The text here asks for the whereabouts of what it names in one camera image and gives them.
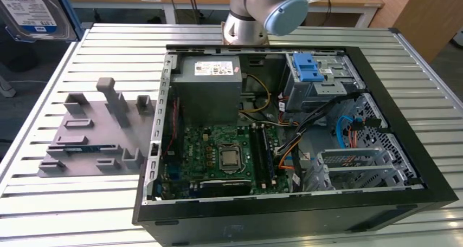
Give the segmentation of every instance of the hard drive label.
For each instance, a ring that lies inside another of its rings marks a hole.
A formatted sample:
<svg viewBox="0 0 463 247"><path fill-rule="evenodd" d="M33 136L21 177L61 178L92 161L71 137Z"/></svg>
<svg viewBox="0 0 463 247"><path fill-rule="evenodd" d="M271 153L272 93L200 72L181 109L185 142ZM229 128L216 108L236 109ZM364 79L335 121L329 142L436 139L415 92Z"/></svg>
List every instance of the hard drive label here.
<svg viewBox="0 0 463 247"><path fill-rule="evenodd" d="M52 33L56 22L41 0L1 0L17 25L29 32Z"/></svg>

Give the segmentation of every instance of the blue drive bay latch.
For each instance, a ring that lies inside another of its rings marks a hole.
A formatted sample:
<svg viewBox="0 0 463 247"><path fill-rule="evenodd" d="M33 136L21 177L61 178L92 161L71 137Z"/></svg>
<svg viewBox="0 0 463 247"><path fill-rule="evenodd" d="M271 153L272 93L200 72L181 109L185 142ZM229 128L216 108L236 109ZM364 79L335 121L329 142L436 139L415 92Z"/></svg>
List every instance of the blue drive bay latch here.
<svg viewBox="0 0 463 247"><path fill-rule="evenodd" d="M300 81L323 82L324 76L319 73L317 62L313 60L312 54L296 53L293 59Z"/></svg>

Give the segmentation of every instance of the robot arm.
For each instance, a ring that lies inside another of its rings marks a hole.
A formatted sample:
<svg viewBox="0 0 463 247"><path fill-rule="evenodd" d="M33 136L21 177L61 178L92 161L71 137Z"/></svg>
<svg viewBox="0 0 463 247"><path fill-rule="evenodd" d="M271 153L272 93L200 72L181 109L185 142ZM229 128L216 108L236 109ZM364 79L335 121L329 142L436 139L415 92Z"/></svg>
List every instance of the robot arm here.
<svg viewBox="0 0 463 247"><path fill-rule="evenodd" d="M231 0L224 24L224 40L235 45L257 45L275 36L289 34L303 22L307 0Z"/></svg>

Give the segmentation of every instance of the power supply label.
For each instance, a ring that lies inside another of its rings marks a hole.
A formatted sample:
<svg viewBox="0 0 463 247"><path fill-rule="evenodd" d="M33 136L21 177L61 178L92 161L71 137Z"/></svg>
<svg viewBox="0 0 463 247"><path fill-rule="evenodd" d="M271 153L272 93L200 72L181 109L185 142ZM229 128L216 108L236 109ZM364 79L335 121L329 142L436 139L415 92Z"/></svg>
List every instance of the power supply label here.
<svg viewBox="0 0 463 247"><path fill-rule="evenodd" d="M199 61L195 63L195 75L233 75L231 61Z"/></svg>
<svg viewBox="0 0 463 247"><path fill-rule="evenodd" d="M1 0L17 25L29 32L52 33L56 22L41 0Z"/></svg>

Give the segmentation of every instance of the table leg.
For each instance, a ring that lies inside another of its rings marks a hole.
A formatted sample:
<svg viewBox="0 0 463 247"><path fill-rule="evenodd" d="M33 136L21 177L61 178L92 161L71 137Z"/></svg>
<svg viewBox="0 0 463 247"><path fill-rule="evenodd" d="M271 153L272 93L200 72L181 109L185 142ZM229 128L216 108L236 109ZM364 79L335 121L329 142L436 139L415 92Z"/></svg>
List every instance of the table leg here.
<svg viewBox="0 0 463 247"><path fill-rule="evenodd" d="M164 4L163 10L165 15L165 24L177 24L172 4Z"/></svg>
<svg viewBox="0 0 463 247"><path fill-rule="evenodd" d="M364 8L363 13L360 14L360 18L355 24L356 28L368 28L371 20L373 19L373 16L376 14L377 8L369 7Z"/></svg>

